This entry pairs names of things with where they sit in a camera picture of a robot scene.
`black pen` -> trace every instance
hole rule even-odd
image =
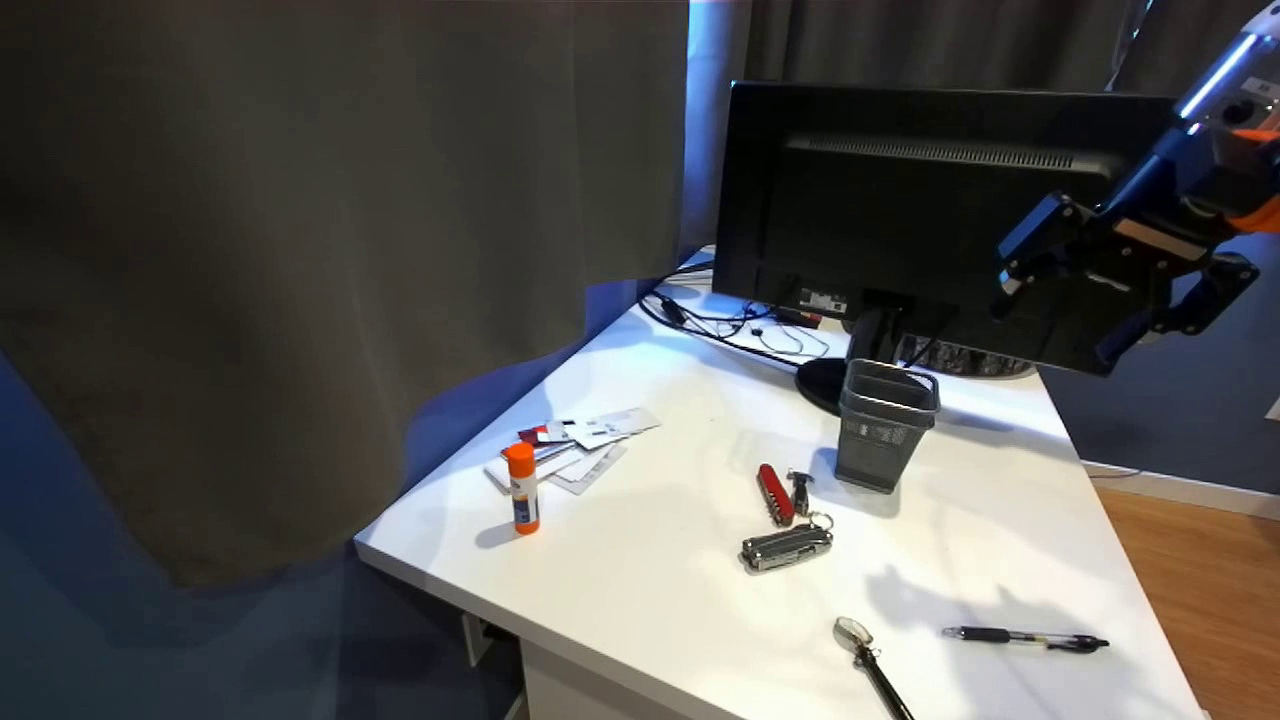
[[[987,624],[943,629],[943,635],[955,635],[968,645],[1043,645],[1048,654],[1075,654],[1075,657],[1092,657],[1108,647],[1108,641],[1083,635],[1083,634],[1015,634],[1015,629],[987,629]]]

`red object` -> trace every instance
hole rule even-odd
[[[547,432],[547,425],[532,425],[523,432],[517,432],[523,446],[535,446],[535,438]]]
[[[1235,130],[1238,140],[1254,144],[1259,153],[1280,150],[1280,130]],[[1280,198],[1265,202],[1259,210],[1243,216],[1228,216],[1235,234],[1280,234]]]
[[[769,508],[770,525],[787,527],[792,515],[795,515],[795,504],[792,504],[783,482],[770,473],[770,464],[754,467],[754,486],[758,486],[758,497],[764,497],[764,508]]]

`gray curtain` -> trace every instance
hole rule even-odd
[[[1068,89],[1178,95],[1265,0],[690,0],[714,78],[690,118],[721,167],[726,81],[870,89]],[[714,186],[689,190],[695,235],[714,228]]]
[[[347,542],[433,392],[677,256],[678,0],[19,0],[0,95],[0,354],[179,584]]]

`glue stick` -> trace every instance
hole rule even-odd
[[[510,522],[517,535],[532,535],[538,527],[538,504],[535,504],[535,451],[532,446],[502,449],[507,478],[510,478]]]

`black monitor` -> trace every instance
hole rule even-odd
[[[1168,119],[1162,95],[732,83],[712,286],[844,321],[890,310],[890,348],[863,348],[878,362],[909,336],[1108,373],[1116,315],[1086,293],[993,313],[998,242],[1048,192],[1105,202]]]

